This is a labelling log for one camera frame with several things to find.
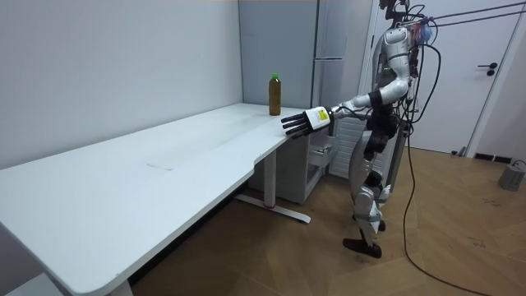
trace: door handle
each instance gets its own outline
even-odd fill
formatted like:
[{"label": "door handle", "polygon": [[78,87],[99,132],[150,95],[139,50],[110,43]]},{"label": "door handle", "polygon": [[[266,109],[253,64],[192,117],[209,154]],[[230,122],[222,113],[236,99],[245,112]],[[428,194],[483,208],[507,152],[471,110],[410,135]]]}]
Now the door handle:
[{"label": "door handle", "polygon": [[496,69],[497,67],[499,67],[499,64],[496,62],[492,62],[489,65],[479,65],[479,67],[489,67],[490,69]]}]

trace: electrical cord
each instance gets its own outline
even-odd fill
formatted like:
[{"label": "electrical cord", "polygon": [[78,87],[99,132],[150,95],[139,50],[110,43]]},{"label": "electrical cord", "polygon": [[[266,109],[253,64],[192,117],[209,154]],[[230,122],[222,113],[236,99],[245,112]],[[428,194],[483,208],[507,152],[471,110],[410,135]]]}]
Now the electrical cord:
[{"label": "electrical cord", "polygon": [[438,80],[440,79],[441,69],[442,69],[442,54],[441,54],[441,52],[438,49],[436,49],[434,46],[429,45],[429,44],[421,44],[421,46],[427,47],[427,48],[432,49],[433,51],[435,51],[436,55],[438,56],[438,68],[436,69],[435,82],[434,82],[433,87],[431,89],[431,93],[429,93],[429,96],[427,97],[426,103],[424,104],[424,107],[422,108],[422,112],[420,113],[420,116],[418,117],[418,119],[416,121],[411,120],[411,124],[418,123],[420,120],[422,120],[422,116],[426,112],[427,105],[429,104],[429,102],[431,101],[431,97],[435,93],[436,85],[438,85]]},{"label": "electrical cord", "polygon": [[[400,119],[401,121],[404,121],[405,123],[408,124],[408,128],[409,128],[409,133],[408,133],[408,136],[407,136],[407,139],[408,139],[408,159],[409,159],[409,169],[411,171],[411,179],[413,181],[413,188],[411,190],[411,196],[408,200],[408,204],[406,205],[405,207],[405,211],[404,211],[404,223],[403,223],[403,231],[404,231],[404,253],[405,253],[405,256],[408,258],[409,262],[411,262],[411,264],[416,268],[418,269],[419,271],[421,271],[423,274],[433,278],[434,280],[438,280],[440,281],[442,284],[447,284],[451,287],[454,287],[456,289],[461,289],[463,291],[466,291],[466,292],[469,292],[469,293],[472,293],[472,294],[477,294],[477,295],[482,295],[482,296],[491,296],[490,294],[485,294],[485,293],[481,293],[481,292],[478,292],[478,291],[474,291],[474,290],[471,290],[471,289],[467,289],[467,288],[464,288],[464,287],[461,287],[459,285],[456,285],[456,284],[453,284],[453,283],[450,283],[446,280],[443,280],[439,277],[437,277],[436,275],[432,275],[431,273],[425,271],[423,268],[421,268],[415,261],[413,261],[413,259],[409,256],[409,252],[408,252],[408,240],[407,240],[407,215],[408,215],[408,210],[409,210],[409,207],[411,206],[411,202],[413,201],[413,198],[414,198],[414,193],[416,191],[416,188],[417,188],[417,180],[415,178],[415,175],[414,175],[414,167],[413,167],[413,158],[411,156],[411,136],[414,132],[414,126],[413,124],[414,123],[417,123],[420,119],[422,119],[422,115],[425,111],[425,108],[427,107],[427,104],[429,103],[429,100],[431,99],[433,93],[434,93],[434,90],[436,88],[436,84],[438,82],[438,77],[440,76],[440,71],[441,71],[441,53],[438,49],[435,49],[434,47],[432,47],[431,45],[428,45],[428,44],[421,44],[420,46],[422,46],[422,64],[420,65],[420,76],[422,76],[422,67],[423,67],[423,61],[424,61],[424,48],[425,47],[428,47],[430,49],[433,49],[438,58],[439,58],[439,65],[438,65],[438,68],[436,70],[436,79],[435,79],[435,84],[433,86],[433,89],[431,90],[431,94],[429,95],[429,97],[427,98],[427,101],[426,101],[426,105],[424,107],[424,110],[422,111],[420,117],[415,121],[414,120],[414,116],[415,116],[415,108],[417,107],[417,104],[416,104],[416,98],[418,97],[418,92],[420,91],[420,88],[419,88],[419,85],[420,85],[420,79],[418,79],[418,83],[417,83],[417,89],[416,89],[416,92],[415,92],[415,99],[409,103],[407,105],[407,108],[404,108],[404,116]],[[408,118],[407,120],[405,120],[405,114],[406,113],[410,113],[410,115],[408,115]]]},{"label": "electrical cord", "polygon": [[490,11],[496,10],[496,9],[502,9],[502,8],[507,8],[507,7],[514,7],[514,6],[518,6],[518,5],[524,5],[524,4],[526,4],[526,1],[512,3],[512,4],[506,4],[506,5],[500,5],[498,7],[490,7],[490,8],[484,8],[484,9],[478,9],[478,10],[469,11],[469,12],[451,13],[449,15],[434,17],[434,19],[435,20],[440,20],[442,18],[452,17],[452,16],[465,16],[465,15],[472,14],[472,13],[490,12]]},{"label": "electrical cord", "polygon": [[430,27],[431,28],[438,28],[438,27],[445,27],[445,26],[449,26],[449,25],[467,24],[467,23],[474,22],[474,21],[485,21],[485,20],[490,20],[490,19],[503,17],[503,16],[513,16],[513,15],[516,15],[516,14],[522,14],[522,13],[525,13],[525,12],[526,11],[510,12],[510,13],[505,13],[505,14],[496,15],[496,16],[480,17],[480,18],[477,18],[477,19],[472,19],[472,20],[467,20],[467,21],[456,21],[456,22],[452,22],[452,23],[448,23],[448,24],[430,25]]},{"label": "electrical cord", "polygon": [[522,163],[522,164],[526,165],[526,162],[524,162],[523,160],[516,160],[516,161],[512,164],[512,166],[518,166],[518,165],[517,165],[518,163]]},{"label": "electrical cord", "polygon": [[372,111],[372,108],[367,110],[367,112],[365,113],[365,116],[362,117],[357,112],[361,112],[361,111],[365,110],[365,108],[361,108],[361,109],[358,109],[356,111],[352,111],[351,109],[349,109],[349,108],[347,108],[345,106],[339,106],[339,108],[336,110],[336,112],[340,111],[341,109],[345,109],[345,110],[349,111],[355,118],[358,118],[361,121],[366,121],[367,117],[369,117],[369,113]]},{"label": "electrical cord", "polygon": [[408,204],[407,206],[405,207],[405,212],[404,212],[404,252],[405,252],[405,256],[408,258],[409,262],[411,262],[411,264],[413,264],[413,266],[415,268],[417,268],[419,271],[421,271],[423,274],[435,279],[435,280],[438,280],[440,281],[442,284],[447,284],[453,288],[456,288],[456,289],[461,289],[463,291],[466,291],[466,292],[469,292],[469,293],[472,293],[472,294],[477,294],[477,295],[482,295],[482,296],[491,296],[490,294],[485,294],[485,293],[481,293],[481,292],[478,292],[478,291],[474,291],[474,290],[471,290],[471,289],[467,289],[467,288],[464,288],[464,287],[461,287],[459,285],[456,285],[456,284],[452,284],[446,280],[443,280],[435,275],[432,275],[431,273],[425,271],[423,268],[421,268],[417,263],[415,263],[413,261],[413,259],[409,256],[409,253],[408,253],[408,240],[407,240],[407,233],[406,233],[406,220],[407,220],[407,215],[408,215],[408,210],[409,210],[409,207],[411,206],[411,201],[413,200],[414,198],[414,192],[416,190],[416,187],[417,187],[417,181],[416,181],[416,178],[414,176],[414,169],[413,169],[413,159],[411,157],[411,136],[409,135],[408,136],[408,158],[409,158],[409,169],[411,170],[411,179],[413,180],[413,189],[411,190],[411,197],[409,198],[409,201],[408,201]]}]

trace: robot leg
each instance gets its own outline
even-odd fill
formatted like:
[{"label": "robot leg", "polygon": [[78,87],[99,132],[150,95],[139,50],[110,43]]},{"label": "robot leg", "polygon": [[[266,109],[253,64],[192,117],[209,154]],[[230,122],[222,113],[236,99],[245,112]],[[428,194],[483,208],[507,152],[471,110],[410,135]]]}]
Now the robot leg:
[{"label": "robot leg", "polygon": [[346,238],[344,246],[355,252],[380,258],[381,248],[374,243],[374,234],[378,232],[381,225],[381,212],[376,204],[376,198],[380,195],[375,194],[375,190],[378,190],[379,187],[367,186],[374,185],[367,182],[372,173],[372,164],[376,154],[367,149],[371,135],[371,131],[363,133],[354,147],[349,163],[349,182],[354,204],[353,217],[360,228],[361,239]]}]

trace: desk surface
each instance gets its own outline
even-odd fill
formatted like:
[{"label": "desk surface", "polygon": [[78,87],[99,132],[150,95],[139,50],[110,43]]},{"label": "desk surface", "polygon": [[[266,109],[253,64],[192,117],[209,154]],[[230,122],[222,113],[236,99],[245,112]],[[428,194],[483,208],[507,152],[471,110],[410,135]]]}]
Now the desk surface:
[{"label": "desk surface", "polygon": [[235,104],[0,171],[0,222],[74,294],[108,294],[253,173],[299,113]]}]

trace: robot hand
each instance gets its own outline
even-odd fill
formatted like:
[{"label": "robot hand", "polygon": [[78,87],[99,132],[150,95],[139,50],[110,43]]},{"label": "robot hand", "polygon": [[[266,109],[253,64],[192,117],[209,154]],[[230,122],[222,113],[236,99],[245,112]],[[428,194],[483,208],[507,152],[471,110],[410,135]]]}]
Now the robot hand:
[{"label": "robot hand", "polygon": [[293,139],[328,127],[331,121],[334,121],[333,114],[324,107],[316,107],[301,114],[281,119],[281,123],[287,123],[283,125],[283,129],[293,127],[286,131],[288,136],[293,135]]}]

